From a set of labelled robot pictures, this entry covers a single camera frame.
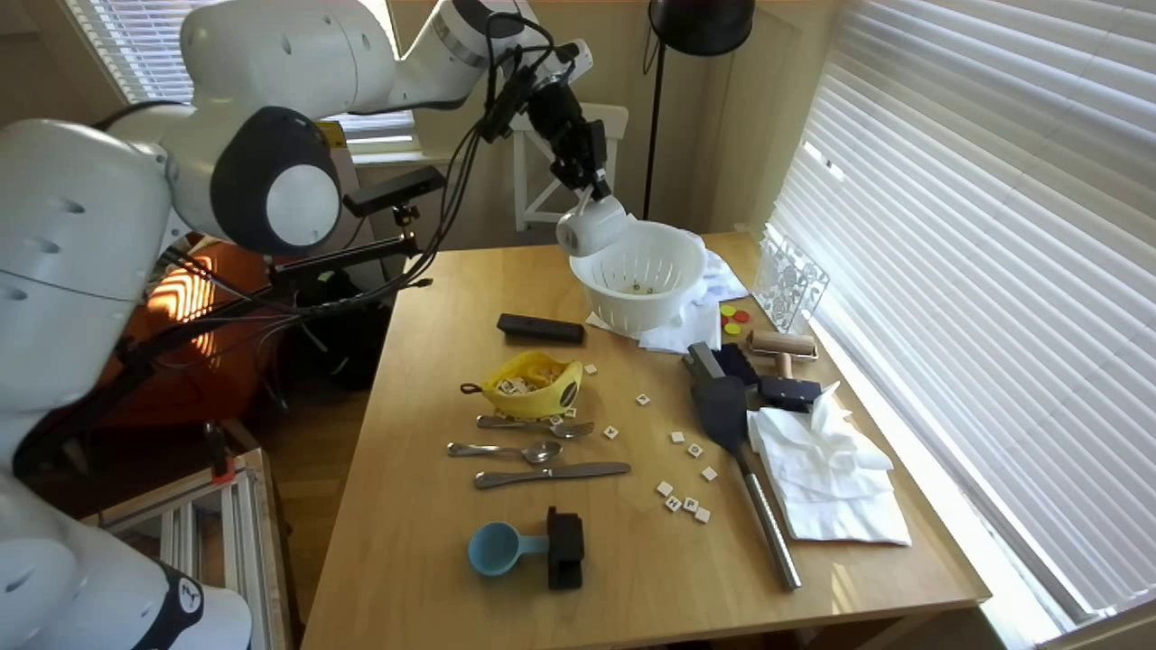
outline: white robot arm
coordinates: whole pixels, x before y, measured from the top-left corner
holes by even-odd
[[[155,255],[183,231],[252,251],[308,251],[341,187],[314,120],[456,107],[505,66],[485,136],[526,107],[585,225],[630,220],[599,175],[599,128],[567,80],[585,46],[554,46],[519,0],[441,0],[417,46],[358,0],[231,0],[183,20],[190,105],[128,113],[107,128],[29,120],[0,128],[0,646],[244,646],[236,593],[201,588],[83,528],[10,477],[29,429],[83,396]]]

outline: teal cup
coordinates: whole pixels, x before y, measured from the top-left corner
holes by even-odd
[[[470,568],[485,577],[501,577],[515,568],[524,557],[542,557],[544,538],[519,533],[515,528],[494,520],[470,533]]]

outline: white window blind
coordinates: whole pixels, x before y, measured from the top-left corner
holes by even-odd
[[[849,2],[772,226],[1075,621],[1154,600],[1154,0]]]
[[[222,0],[69,0],[80,28],[92,36],[105,67],[128,101],[190,101],[190,80],[181,56],[181,20],[188,12]],[[355,155],[413,145],[413,113],[335,114]]]

